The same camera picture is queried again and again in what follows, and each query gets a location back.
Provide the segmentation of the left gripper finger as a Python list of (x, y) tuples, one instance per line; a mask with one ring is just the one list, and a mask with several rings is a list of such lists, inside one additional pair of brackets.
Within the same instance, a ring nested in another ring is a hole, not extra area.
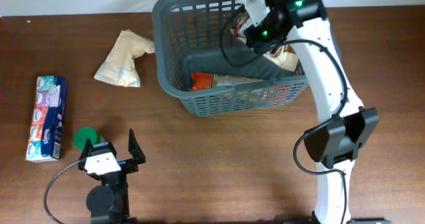
[(135, 160), (137, 164), (144, 164), (145, 163), (145, 154), (143, 153), (142, 149), (140, 148), (134, 131), (130, 128), (129, 129), (129, 144), (128, 144), (128, 152), (131, 154), (132, 158)]
[(84, 149), (80, 155), (80, 160), (85, 160), (87, 157), (89, 157), (91, 154), (91, 151), (92, 151), (92, 143), (90, 139), (87, 139), (84, 145)]

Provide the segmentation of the clear brown snack bag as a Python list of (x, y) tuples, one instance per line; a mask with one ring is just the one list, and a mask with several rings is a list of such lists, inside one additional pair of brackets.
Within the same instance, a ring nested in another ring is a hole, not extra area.
[[(251, 25), (253, 25), (253, 22), (250, 16), (247, 12), (244, 12), (240, 18), (233, 22), (230, 31), (239, 41), (246, 44), (247, 39), (243, 32)], [(263, 56), (280, 68), (291, 72), (296, 70), (299, 61), (297, 54), (289, 45), (268, 51)]]

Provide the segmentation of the beige paper bag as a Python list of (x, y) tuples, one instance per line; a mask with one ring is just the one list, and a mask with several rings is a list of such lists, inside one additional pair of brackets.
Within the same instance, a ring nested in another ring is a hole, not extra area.
[(141, 82), (134, 59), (154, 52), (153, 41), (131, 30), (123, 30), (94, 78), (114, 86), (138, 88)]

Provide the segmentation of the orange pasta packet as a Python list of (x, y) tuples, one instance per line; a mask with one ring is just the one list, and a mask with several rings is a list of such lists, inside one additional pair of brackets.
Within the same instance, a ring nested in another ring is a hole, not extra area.
[(269, 88), (250, 88), (249, 84), (269, 84), (269, 80), (246, 78), (240, 76), (230, 76), (221, 74), (211, 74), (205, 72), (195, 72), (191, 75), (190, 91), (210, 90), (214, 88), (242, 88), (242, 90), (223, 94), (224, 107), (229, 109), (232, 101), (237, 110), (242, 109), (242, 105), (246, 105), (247, 109), (254, 107), (265, 107), (267, 103), (277, 105), (286, 103), (288, 98), (284, 95), (287, 93), (289, 86), (280, 85)]

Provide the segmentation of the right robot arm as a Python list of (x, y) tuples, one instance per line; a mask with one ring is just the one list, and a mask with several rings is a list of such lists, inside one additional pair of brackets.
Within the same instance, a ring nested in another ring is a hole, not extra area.
[(366, 109), (351, 86), (322, 0), (242, 0), (252, 25), (246, 45), (258, 55), (289, 45), (310, 85), (319, 124), (304, 132), (293, 156), (304, 145), (316, 169), (297, 167), (317, 177), (316, 223), (351, 223), (349, 182), (360, 149), (376, 128), (375, 108)]

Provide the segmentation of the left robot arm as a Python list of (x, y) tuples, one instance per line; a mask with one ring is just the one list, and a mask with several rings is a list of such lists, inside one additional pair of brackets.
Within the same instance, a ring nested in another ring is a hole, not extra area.
[(133, 130), (129, 130), (128, 152), (130, 159), (118, 161), (111, 142), (86, 144), (79, 158), (78, 169), (100, 182), (86, 197), (86, 206), (92, 223), (137, 223), (129, 213), (127, 175), (139, 171), (138, 165), (146, 162)]

